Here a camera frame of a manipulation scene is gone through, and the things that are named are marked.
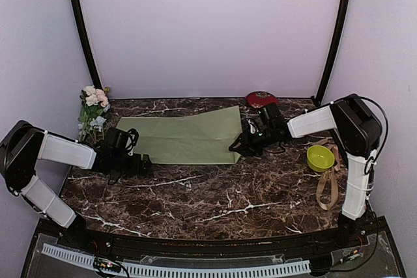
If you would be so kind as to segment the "green and pink wrapping paper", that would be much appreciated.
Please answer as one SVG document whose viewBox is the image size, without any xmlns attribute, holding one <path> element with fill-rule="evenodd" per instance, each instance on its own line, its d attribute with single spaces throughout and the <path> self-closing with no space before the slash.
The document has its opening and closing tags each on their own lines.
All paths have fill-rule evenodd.
<svg viewBox="0 0 417 278">
<path fill-rule="evenodd" d="M 238 106 L 187 117 L 123 117 L 117 128 L 137 130 L 134 152 L 154 164 L 232 165 L 240 158 L 229 151 L 242 133 Z"/>
</svg>

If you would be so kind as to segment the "blue fake flower stem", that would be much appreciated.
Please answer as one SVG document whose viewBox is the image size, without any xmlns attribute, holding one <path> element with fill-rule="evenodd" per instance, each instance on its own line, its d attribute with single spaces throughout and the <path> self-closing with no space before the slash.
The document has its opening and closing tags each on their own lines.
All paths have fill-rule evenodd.
<svg viewBox="0 0 417 278">
<path fill-rule="evenodd" d="M 105 123 L 106 119 L 102 116 L 97 116 L 96 118 L 80 117 L 78 140 L 86 141 L 88 138 L 91 138 L 92 141 L 96 141 L 98 134 L 104 131 Z"/>
</svg>

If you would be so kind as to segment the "lime green plastic bowl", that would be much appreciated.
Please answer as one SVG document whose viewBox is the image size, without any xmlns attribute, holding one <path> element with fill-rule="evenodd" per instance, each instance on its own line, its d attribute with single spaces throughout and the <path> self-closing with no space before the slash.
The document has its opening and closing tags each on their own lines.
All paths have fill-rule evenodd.
<svg viewBox="0 0 417 278">
<path fill-rule="evenodd" d="M 325 146 L 313 145 L 307 150 L 308 167 L 318 173 L 325 172 L 334 166 L 335 156 Z"/>
</svg>

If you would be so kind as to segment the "pale pink fake flower stem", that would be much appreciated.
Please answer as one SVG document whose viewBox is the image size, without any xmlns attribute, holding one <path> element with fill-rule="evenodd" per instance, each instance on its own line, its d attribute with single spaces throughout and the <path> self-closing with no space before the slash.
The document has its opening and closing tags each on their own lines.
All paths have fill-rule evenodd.
<svg viewBox="0 0 417 278">
<path fill-rule="evenodd" d="M 105 108 L 109 105 L 106 92 L 102 89 L 97 89 L 92 85 L 86 86 L 81 90 L 81 100 L 84 106 L 87 107 L 100 105 Z"/>
</svg>

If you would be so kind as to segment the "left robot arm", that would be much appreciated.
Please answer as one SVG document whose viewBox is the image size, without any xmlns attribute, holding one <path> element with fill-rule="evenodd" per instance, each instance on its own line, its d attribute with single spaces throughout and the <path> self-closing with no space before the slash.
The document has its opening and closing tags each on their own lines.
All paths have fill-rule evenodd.
<svg viewBox="0 0 417 278">
<path fill-rule="evenodd" d="M 65 203 L 37 174 L 39 163 L 110 175 L 137 176 L 152 165 L 147 154 L 136 154 L 139 132 L 111 127 L 95 144 L 82 143 L 25 120 L 18 121 L 1 141 L 1 175 L 8 191 L 21 195 L 38 212 L 67 230 L 66 238 L 78 249 L 87 249 L 92 236 L 85 219 Z"/>
</svg>

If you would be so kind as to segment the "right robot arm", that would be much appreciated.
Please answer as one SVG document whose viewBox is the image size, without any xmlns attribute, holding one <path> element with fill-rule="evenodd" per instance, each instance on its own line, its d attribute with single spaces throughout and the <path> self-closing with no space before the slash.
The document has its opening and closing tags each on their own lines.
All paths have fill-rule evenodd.
<svg viewBox="0 0 417 278">
<path fill-rule="evenodd" d="M 242 121 L 242 133 L 229 146 L 241 156 L 261 156 L 264 148 L 318 132 L 335 130 L 348 160 L 345 201 L 341 216 L 356 221 L 366 211 L 373 189 L 373 167 L 388 136 L 388 121 L 381 122 L 367 106 L 369 98 L 350 94 L 329 104 L 286 119 L 277 104 L 259 108 L 263 123 Z"/>
</svg>

